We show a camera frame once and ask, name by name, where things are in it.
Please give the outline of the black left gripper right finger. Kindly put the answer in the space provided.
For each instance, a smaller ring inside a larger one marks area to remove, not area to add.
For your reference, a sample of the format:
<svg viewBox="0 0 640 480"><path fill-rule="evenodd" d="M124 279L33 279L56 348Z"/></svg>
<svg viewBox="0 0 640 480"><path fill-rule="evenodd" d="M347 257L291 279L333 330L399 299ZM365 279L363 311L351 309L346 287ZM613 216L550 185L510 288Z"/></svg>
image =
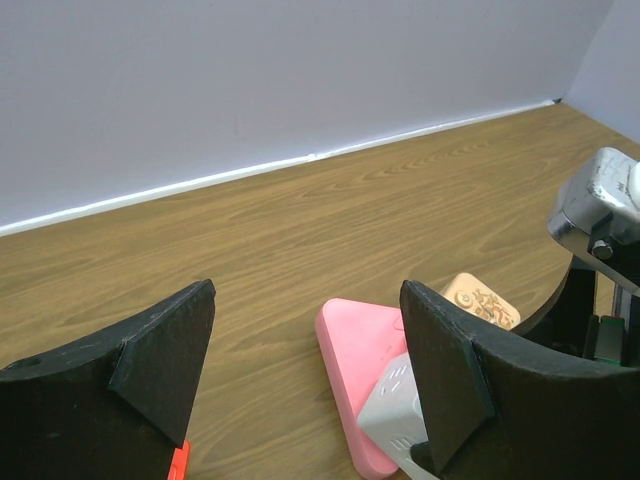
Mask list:
<svg viewBox="0 0 640 480"><path fill-rule="evenodd" d="M438 477L638 477L637 370L533 343L417 281L400 306Z"/></svg>

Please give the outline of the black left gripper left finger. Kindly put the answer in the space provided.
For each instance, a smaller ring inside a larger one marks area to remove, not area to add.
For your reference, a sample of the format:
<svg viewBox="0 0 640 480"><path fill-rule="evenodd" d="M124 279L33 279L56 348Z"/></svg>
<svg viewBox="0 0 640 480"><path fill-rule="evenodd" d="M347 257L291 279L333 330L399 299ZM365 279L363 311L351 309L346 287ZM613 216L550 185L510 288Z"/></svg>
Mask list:
<svg viewBox="0 0 640 480"><path fill-rule="evenodd" d="M2 368L2 478L169 478L214 316L214 284L201 280Z"/></svg>

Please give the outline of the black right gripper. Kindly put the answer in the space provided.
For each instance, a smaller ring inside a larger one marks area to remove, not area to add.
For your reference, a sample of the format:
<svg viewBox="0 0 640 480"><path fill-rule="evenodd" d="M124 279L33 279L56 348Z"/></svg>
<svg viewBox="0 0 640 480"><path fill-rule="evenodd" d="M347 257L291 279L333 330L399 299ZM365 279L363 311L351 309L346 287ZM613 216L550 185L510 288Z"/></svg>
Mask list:
<svg viewBox="0 0 640 480"><path fill-rule="evenodd" d="M611 314L598 317L594 315L596 291L596 271L573 256L551 296L512 332L577 357L583 355L587 337L588 359L638 368L639 297L616 286Z"/></svg>

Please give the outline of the white cube socket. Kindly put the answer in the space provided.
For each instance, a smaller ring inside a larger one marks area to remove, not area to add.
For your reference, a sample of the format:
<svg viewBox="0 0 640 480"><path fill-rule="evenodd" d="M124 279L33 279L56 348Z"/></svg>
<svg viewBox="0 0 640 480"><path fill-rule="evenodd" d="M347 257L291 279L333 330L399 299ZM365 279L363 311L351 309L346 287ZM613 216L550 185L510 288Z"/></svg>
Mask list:
<svg viewBox="0 0 640 480"><path fill-rule="evenodd" d="M436 479L411 457L413 445L428 440L407 352L388 363L358 415L364 433L411 479Z"/></svg>

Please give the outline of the pink triangular socket adapter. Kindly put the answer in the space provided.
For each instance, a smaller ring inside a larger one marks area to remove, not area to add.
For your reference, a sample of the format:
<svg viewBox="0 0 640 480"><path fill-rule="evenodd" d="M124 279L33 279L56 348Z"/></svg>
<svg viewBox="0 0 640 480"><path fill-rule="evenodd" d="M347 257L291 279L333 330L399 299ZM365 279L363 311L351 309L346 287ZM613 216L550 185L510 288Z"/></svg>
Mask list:
<svg viewBox="0 0 640 480"><path fill-rule="evenodd" d="M315 332L355 470L365 479L395 474L398 466L357 417L388 362L406 351L400 309L332 298L321 307Z"/></svg>

